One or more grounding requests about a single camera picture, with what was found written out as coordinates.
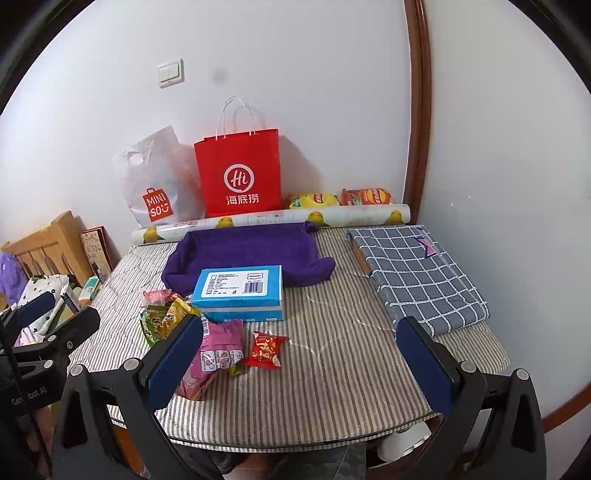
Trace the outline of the green triangular snack pack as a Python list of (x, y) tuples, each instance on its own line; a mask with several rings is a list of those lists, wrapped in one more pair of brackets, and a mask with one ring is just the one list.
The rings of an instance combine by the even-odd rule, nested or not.
[(176, 324), (174, 315), (169, 313), (169, 306), (150, 305), (140, 312), (141, 331), (149, 347), (165, 340)]

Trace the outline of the yellow crispy snack pack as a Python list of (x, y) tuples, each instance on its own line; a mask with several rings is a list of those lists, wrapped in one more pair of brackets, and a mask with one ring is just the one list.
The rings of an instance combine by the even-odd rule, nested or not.
[(200, 311), (185, 299), (175, 298), (161, 321), (160, 338), (166, 339), (186, 315), (193, 315), (197, 318), (201, 316)]

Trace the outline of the pink yellow candy bag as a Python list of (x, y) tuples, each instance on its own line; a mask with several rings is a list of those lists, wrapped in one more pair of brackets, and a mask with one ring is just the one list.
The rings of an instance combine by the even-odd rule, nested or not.
[(183, 375), (175, 394), (198, 401), (215, 376), (222, 370), (232, 370), (245, 358), (245, 328), (242, 320), (215, 323), (201, 317), (204, 337), (197, 354)]

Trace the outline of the small red snack pack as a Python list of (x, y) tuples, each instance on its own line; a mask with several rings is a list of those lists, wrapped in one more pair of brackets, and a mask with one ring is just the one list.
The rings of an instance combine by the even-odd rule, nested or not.
[(247, 367), (280, 370), (280, 349), (287, 340), (287, 336), (254, 331), (252, 350), (243, 359), (243, 365)]

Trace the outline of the pink snack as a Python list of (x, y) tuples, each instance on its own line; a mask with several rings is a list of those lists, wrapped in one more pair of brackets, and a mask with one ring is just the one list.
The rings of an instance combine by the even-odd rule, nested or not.
[(182, 299), (182, 296), (171, 289), (143, 291), (141, 304), (143, 307), (164, 307), (169, 306), (178, 298)]

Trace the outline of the white black dotted pillow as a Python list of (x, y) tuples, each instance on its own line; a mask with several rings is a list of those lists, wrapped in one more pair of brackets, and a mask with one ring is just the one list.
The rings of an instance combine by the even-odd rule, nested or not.
[(68, 286), (66, 275), (35, 277), (27, 282), (17, 303), (14, 346), (40, 343), (49, 335), (64, 307), (62, 290)]

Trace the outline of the patterned book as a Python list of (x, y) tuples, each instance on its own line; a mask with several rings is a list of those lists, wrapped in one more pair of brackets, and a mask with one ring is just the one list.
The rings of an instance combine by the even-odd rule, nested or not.
[(105, 228), (97, 226), (84, 230), (80, 240), (92, 271), (104, 283), (116, 265)]

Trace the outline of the blue tissue pack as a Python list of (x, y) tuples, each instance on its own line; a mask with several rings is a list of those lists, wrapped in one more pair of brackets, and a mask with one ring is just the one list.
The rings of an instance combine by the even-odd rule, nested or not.
[(205, 269), (190, 304), (216, 323), (284, 320), (280, 265)]

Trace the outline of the white Miniso plastic bag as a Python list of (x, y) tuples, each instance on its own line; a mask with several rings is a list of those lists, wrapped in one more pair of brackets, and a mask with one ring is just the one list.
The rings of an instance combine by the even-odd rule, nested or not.
[(127, 207), (142, 228), (204, 217), (197, 160), (166, 126), (113, 158)]

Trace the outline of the grey checked folded cloth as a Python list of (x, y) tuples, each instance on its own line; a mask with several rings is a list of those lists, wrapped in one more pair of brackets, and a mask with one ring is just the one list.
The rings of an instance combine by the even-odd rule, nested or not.
[(348, 236), (393, 324), (413, 317), (437, 337), (490, 317), (477, 287), (424, 226), (352, 228)]

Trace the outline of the purple towel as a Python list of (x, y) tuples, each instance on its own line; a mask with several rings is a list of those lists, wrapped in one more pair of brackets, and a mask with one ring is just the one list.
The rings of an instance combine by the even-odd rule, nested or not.
[(335, 270), (335, 259), (318, 253), (317, 231), (311, 222), (191, 231), (168, 256), (161, 280), (186, 296), (205, 269), (280, 265), (285, 287), (313, 286)]

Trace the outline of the red Haidilao paper bag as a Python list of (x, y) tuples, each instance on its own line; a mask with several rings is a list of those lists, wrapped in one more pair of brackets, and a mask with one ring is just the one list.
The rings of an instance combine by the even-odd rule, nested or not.
[(205, 215), (231, 215), (280, 210), (280, 132), (256, 129), (228, 133), (224, 114), (214, 136), (193, 145)]

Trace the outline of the lemon print rolled mat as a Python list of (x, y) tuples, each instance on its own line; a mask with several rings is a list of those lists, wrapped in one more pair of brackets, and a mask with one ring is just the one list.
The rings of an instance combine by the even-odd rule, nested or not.
[(411, 221), (411, 209), (406, 204), (332, 206), (211, 217), (135, 230), (131, 234), (131, 244), (140, 246), (178, 242), (190, 231), (307, 221), (318, 228), (408, 224)]

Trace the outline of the orange chips bag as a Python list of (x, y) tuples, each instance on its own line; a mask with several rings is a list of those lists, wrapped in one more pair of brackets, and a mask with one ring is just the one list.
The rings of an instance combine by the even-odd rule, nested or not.
[(372, 206), (394, 204), (388, 190), (383, 188), (342, 189), (341, 204), (345, 206)]

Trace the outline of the brown wooden door frame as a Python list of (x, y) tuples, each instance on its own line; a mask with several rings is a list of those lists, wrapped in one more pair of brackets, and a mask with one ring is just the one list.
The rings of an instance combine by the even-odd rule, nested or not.
[(427, 11), (423, 0), (405, 0), (411, 64), (411, 128), (404, 202), (411, 222), (419, 217), (427, 176), (433, 108), (433, 72)]

